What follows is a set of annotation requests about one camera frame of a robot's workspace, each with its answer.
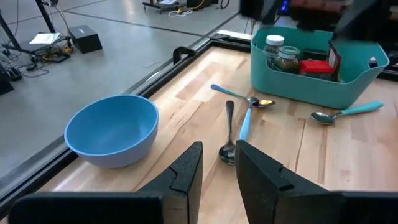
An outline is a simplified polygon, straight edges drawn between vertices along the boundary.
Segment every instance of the teal spoon handle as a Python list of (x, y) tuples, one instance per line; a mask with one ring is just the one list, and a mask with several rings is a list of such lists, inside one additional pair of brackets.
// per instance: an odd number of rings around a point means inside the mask
[(224, 89), (224, 88), (222, 88), (222, 87), (220, 87), (219, 85), (216, 85), (216, 84), (211, 84), (210, 88), (213, 89), (213, 90), (220, 91), (222, 93), (226, 93), (226, 94), (229, 94), (229, 95), (233, 95), (233, 96), (237, 96), (237, 97), (246, 99), (244, 96), (241, 96), (239, 94), (236, 94), (234, 92), (226, 90), (226, 89)]
[(241, 133), (239, 134), (239, 140), (248, 140), (249, 131), (250, 131), (250, 119), (251, 119), (251, 107), (249, 107), (246, 112), (246, 116), (244, 117)]
[(366, 112), (375, 111), (382, 106), (383, 106), (383, 103), (376, 100), (376, 101), (372, 101), (370, 103), (366, 103), (364, 105), (359, 105), (359, 106), (355, 106), (352, 108), (342, 110), (341, 114), (342, 115), (350, 115), (350, 114), (366, 113)]

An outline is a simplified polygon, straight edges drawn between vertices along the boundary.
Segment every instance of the black handle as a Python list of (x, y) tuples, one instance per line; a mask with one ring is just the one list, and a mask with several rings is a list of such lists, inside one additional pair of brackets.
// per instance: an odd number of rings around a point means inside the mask
[(181, 60), (181, 55), (186, 54), (189, 56), (196, 55), (197, 52), (193, 49), (190, 49), (188, 47), (177, 47), (173, 51), (173, 65), (175, 65), (177, 62)]
[(234, 114), (234, 102), (231, 100), (228, 100), (226, 102), (226, 115), (228, 118), (228, 127), (229, 127), (229, 135), (228, 135), (228, 141), (232, 141), (232, 116)]

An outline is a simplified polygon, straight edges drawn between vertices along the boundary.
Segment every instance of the wooden surface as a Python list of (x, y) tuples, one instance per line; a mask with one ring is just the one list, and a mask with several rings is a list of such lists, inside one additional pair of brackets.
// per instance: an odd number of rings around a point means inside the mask
[(159, 132), (148, 156), (123, 169), (103, 170), (77, 159), (40, 191), (135, 191), (161, 173), (194, 141), (203, 141), (199, 223), (247, 223), (234, 167), (218, 159), (226, 142), (226, 100), (235, 102), (235, 139), (247, 103), (210, 89), (216, 83), (246, 96), (275, 100), (254, 109), (249, 143), (330, 190), (398, 191), (398, 84), (375, 80), (357, 104), (381, 100), (379, 111), (322, 126), (310, 113), (333, 110), (257, 93), (250, 55), (212, 48), (158, 91)]

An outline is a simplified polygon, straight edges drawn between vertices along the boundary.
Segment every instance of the spoon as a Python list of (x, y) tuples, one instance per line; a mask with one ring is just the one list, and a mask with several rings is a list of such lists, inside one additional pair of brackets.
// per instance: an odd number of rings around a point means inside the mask
[(249, 108), (246, 111), (246, 115), (244, 116), (241, 132), (239, 134), (239, 140), (245, 141), (248, 140), (250, 131), (251, 107), (258, 102), (258, 99), (256, 97), (249, 97), (247, 100), (249, 102)]
[(314, 112), (311, 114), (311, 116), (313, 119), (315, 119), (323, 124), (333, 124), (335, 122), (335, 119), (340, 116), (372, 112), (372, 111), (379, 109), (382, 106), (383, 106), (383, 103), (376, 100), (376, 101), (372, 101), (370, 103), (366, 103), (364, 105), (359, 105), (359, 106), (355, 106), (352, 108), (342, 110), (339, 113), (334, 114), (334, 115), (328, 115), (328, 114), (324, 114), (322, 112)]
[(229, 134), (227, 143), (220, 148), (218, 155), (220, 159), (229, 164), (235, 165), (235, 144), (232, 142), (232, 115), (234, 113), (234, 102), (228, 100), (226, 102), (226, 115), (228, 117)]
[[(224, 89), (218, 85), (215, 85), (215, 84), (211, 84), (210, 88), (212, 88), (213, 90), (220, 91), (222, 93), (226, 93), (226, 94), (229, 94), (232, 96), (243, 98), (245, 100), (249, 100), (249, 98), (246, 98), (246, 97), (239, 95), (237, 93), (234, 93), (232, 91), (226, 90), (226, 89)], [(256, 108), (265, 108), (267, 106), (271, 106), (271, 105), (275, 104), (275, 101), (272, 101), (272, 100), (259, 100), (256, 97), (250, 97), (250, 98), (252, 98), (252, 105)]]

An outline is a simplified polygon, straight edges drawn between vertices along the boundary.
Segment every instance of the red box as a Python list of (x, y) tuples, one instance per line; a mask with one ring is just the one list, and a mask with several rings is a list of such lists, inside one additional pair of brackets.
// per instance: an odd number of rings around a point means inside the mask
[(333, 71), (333, 67), (327, 61), (303, 60), (300, 62), (300, 75), (332, 80)]

